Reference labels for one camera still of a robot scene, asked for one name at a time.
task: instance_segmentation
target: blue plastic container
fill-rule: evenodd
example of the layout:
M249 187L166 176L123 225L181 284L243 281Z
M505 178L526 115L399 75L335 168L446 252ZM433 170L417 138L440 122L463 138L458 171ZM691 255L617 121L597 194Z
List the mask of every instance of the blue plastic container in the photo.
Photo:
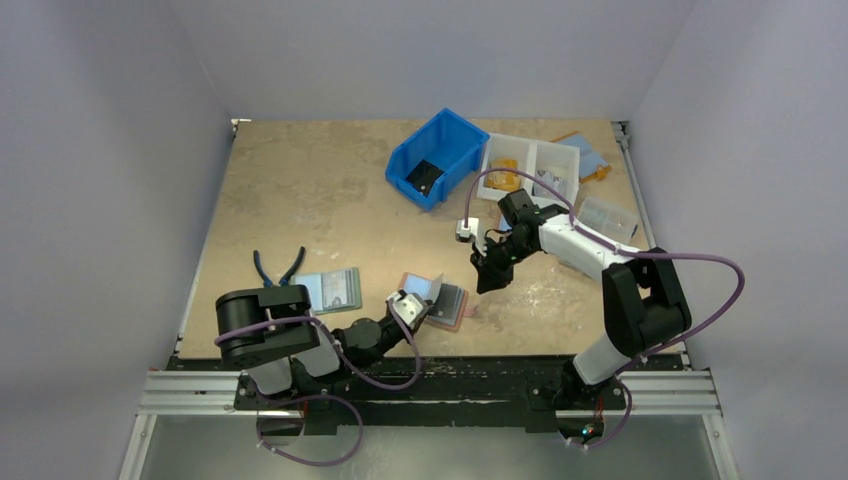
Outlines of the blue plastic container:
M395 148L386 168L386 180L406 198L429 211L444 202L463 178L480 168L483 146L488 139L488 133L446 108ZM444 172L429 195L406 181L422 160Z

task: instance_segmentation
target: white wall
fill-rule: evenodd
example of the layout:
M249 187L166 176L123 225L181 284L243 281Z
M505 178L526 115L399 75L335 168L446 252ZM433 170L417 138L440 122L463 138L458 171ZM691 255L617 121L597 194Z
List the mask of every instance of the white wall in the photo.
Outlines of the white wall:
M167 1L121 5L0 6L4 478L116 478L229 149Z
M658 242L738 262L693 339L745 478L845 478L848 4L700 0L632 121ZM684 271L697 318L732 274Z
M172 0L234 117L629 117L695 0Z

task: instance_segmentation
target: yellow item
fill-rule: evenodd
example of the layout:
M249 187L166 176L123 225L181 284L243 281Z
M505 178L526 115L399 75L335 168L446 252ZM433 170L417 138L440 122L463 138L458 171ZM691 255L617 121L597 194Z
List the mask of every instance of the yellow item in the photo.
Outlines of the yellow item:
M518 169L518 161L514 158L501 157L489 165L489 168L495 167ZM486 175L484 185L489 188L514 192L521 188L521 177L512 172L492 172Z

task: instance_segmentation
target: table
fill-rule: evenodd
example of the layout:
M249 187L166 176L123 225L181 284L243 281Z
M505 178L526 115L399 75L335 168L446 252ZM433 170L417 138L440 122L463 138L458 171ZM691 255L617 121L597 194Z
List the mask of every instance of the table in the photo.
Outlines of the table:
M300 273L359 267L363 308L323 315L330 328L357 318L381 318L385 298L404 272L445 281L470 292L474 313L458 332L425 324L416 335L422 355L578 353L603 332L600 286L582 273L536 254L515 267L506 289L477 295L471 248L457 243L468 177L448 200L423 212L384 178L389 155L424 120L243 122L206 240L188 306L179 356L219 358L215 300L230 291L261 287L252 252L262 253L272 279L307 248ZM489 132L552 140L579 130L612 166L602 181L581 184L588 195L634 213L637 207L609 120L482 119ZM472 200L483 226L500 218L495 202ZM646 248L641 223L631 242ZM411 355L401 343L390 355Z

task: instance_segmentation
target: metal frame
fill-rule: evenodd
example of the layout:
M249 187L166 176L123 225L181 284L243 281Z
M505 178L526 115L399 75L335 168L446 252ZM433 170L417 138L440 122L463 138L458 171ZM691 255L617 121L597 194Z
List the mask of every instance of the metal frame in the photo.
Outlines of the metal frame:
M633 194L648 245L656 246L651 224L648 219L642 192L633 169L630 157L629 138L626 122L612 122L615 138L624 156L627 174L633 186ZM204 240L192 288L180 326L180 334L175 350L178 352L185 323L194 299L197 275L203 264L206 241ZM685 366L689 366L689 357L680 352ZM294 411L238 411L232 406L238 385L240 372L193 372L163 371L148 373L144 393L127 448L120 480L141 478L150 439L159 415L248 415L267 417L299 417ZM682 372L641 371L622 374L622 381L633 395L633 415L699 415L708 432L709 448L722 480L738 480L736 467L721 415L721 404L709 371ZM557 418L585 417L590 411L558 411ZM622 415L622 410L605 411L608 416Z

